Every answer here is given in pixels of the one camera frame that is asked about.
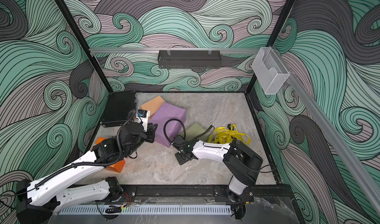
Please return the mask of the peach gift box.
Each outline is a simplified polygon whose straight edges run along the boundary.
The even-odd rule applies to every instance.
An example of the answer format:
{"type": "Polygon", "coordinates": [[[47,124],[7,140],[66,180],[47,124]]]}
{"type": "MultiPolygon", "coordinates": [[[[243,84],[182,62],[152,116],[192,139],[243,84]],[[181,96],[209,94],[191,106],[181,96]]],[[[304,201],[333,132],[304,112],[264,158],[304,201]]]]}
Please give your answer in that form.
{"type": "Polygon", "coordinates": [[[157,96],[150,101],[144,103],[140,106],[142,110],[149,111],[149,118],[151,118],[158,110],[159,108],[165,103],[165,100],[161,96],[157,96]]]}

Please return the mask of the purple gift box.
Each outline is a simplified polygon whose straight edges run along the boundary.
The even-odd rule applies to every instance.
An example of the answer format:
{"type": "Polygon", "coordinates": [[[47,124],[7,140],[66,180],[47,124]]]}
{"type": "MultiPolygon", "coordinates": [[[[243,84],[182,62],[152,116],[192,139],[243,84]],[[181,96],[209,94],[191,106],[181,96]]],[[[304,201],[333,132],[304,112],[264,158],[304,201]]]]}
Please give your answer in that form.
{"type": "MultiPolygon", "coordinates": [[[[155,142],[165,147],[171,146],[163,132],[165,123],[170,119],[179,119],[185,123],[186,110],[165,102],[150,119],[150,123],[158,124],[157,130],[155,131],[155,142]]],[[[173,141],[181,129],[182,126],[178,121],[171,121],[166,126],[166,134],[168,138],[173,141]]]]}

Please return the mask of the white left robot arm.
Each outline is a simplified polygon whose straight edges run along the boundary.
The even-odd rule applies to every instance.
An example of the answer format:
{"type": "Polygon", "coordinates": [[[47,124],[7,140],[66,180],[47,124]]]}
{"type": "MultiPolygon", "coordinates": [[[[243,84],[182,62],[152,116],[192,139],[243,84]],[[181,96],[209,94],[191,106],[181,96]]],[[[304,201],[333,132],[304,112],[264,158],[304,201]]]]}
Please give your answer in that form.
{"type": "Polygon", "coordinates": [[[118,201],[123,189],[116,177],[72,187],[84,177],[124,161],[145,142],[153,143],[157,124],[125,124],[117,135],[96,144],[69,165],[39,180],[22,180],[16,186],[16,217],[22,224],[41,224],[62,209],[78,204],[118,201]]]}

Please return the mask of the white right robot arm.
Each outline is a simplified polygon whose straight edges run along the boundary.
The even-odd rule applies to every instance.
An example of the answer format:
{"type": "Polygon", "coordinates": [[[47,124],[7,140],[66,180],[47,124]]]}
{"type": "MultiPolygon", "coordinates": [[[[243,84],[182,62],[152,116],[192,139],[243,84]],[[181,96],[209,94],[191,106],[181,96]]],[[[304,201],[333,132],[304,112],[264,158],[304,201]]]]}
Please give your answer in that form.
{"type": "Polygon", "coordinates": [[[193,139],[186,141],[177,136],[172,142],[180,165],[193,159],[208,159],[222,162],[232,173],[226,196],[233,201],[241,199],[244,190],[256,184],[263,159],[242,141],[233,139],[227,144],[212,144],[193,139]]]}

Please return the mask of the yellow ribbon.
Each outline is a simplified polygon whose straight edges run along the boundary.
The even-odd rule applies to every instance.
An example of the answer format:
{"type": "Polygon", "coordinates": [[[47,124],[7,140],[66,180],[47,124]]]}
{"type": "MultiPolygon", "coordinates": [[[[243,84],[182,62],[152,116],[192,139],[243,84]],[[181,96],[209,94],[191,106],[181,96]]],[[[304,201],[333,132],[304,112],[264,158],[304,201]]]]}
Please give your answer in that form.
{"type": "Polygon", "coordinates": [[[207,142],[212,144],[229,144],[237,134],[238,131],[236,130],[227,127],[218,127],[211,133],[207,142]]]}
{"type": "Polygon", "coordinates": [[[250,137],[245,133],[239,132],[235,124],[231,124],[229,127],[217,127],[210,134],[207,142],[212,144],[229,144],[233,140],[241,141],[245,145],[251,143],[250,137]]]}

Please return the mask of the olive green gift box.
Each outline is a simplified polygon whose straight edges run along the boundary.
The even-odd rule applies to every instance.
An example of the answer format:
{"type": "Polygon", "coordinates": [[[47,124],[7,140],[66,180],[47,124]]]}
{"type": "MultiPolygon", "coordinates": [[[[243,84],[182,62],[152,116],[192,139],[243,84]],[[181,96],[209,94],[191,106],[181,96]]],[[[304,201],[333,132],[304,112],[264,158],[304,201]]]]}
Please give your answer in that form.
{"type": "Polygon", "coordinates": [[[182,130],[182,133],[179,134],[179,141],[178,144],[184,144],[187,143],[193,139],[198,139],[201,141],[207,141],[208,137],[210,136],[211,132],[213,131],[214,126],[211,125],[209,128],[205,129],[198,123],[192,124],[190,127],[185,128],[186,135],[184,130],[182,130]]]}

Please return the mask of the orange gift box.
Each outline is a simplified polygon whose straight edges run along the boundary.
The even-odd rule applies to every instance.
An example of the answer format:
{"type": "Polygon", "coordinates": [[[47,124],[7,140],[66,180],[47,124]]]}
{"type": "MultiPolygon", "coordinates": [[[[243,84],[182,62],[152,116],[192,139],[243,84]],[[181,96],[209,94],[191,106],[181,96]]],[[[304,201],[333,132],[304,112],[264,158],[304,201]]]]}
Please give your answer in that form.
{"type": "MultiPolygon", "coordinates": [[[[96,142],[95,142],[95,145],[98,145],[100,144],[101,142],[103,142],[105,140],[105,138],[102,138],[102,137],[99,137],[96,142]]],[[[112,172],[116,172],[116,173],[121,173],[123,168],[125,167],[126,165],[126,161],[125,159],[111,165],[111,166],[108,166],[106,167],[105,169],[108,170],[108,171],[112,171],[112,172]]]]}

